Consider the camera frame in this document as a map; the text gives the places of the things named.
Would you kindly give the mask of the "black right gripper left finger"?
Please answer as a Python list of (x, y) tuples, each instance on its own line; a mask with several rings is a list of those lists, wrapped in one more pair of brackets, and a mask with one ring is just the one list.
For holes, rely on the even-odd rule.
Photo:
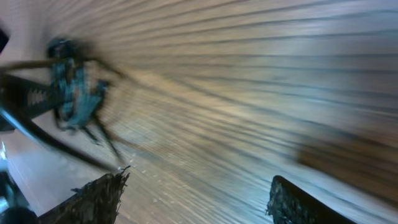
[(81, 188), (66, 201), (41, 215), (39, 224), (114, 224), (129, 173), (105, 174)]

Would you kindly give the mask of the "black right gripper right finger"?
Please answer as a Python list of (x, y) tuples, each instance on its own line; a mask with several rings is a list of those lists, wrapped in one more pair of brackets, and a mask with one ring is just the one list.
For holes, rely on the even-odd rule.
[(273, 177), (266, 215), (275, 224), (354, 224), (284, 177)]

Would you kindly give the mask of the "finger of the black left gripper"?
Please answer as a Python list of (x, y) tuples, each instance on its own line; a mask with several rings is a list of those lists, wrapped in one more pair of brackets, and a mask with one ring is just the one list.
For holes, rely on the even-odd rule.
[(1, 74), (1, 130), (35, 129), (32, 120), (64, 104), (64, 94), (53, 87), (25, 78)]

